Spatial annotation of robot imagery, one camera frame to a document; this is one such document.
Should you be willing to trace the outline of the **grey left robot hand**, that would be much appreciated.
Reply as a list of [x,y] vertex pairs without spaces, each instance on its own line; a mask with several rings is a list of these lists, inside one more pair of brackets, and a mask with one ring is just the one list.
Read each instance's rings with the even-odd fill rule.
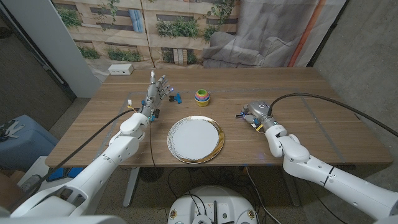
[[150,72],[150,85],[147,89],[144,104],[140,113],[146,115],[149,119],[152,117],[153,112],[160,106],[162,100],[166,98],[173,88],[167,83],[165,75],[159,79],[155,76],[155,71]]

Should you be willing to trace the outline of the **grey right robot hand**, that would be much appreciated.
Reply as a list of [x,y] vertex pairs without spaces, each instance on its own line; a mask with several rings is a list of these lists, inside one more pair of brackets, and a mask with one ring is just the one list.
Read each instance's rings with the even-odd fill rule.
[[278,122],[268,115],[269,105],[265,101],[252,101],[243,106],[240,117],[244,118],[257,132],[265,133]]

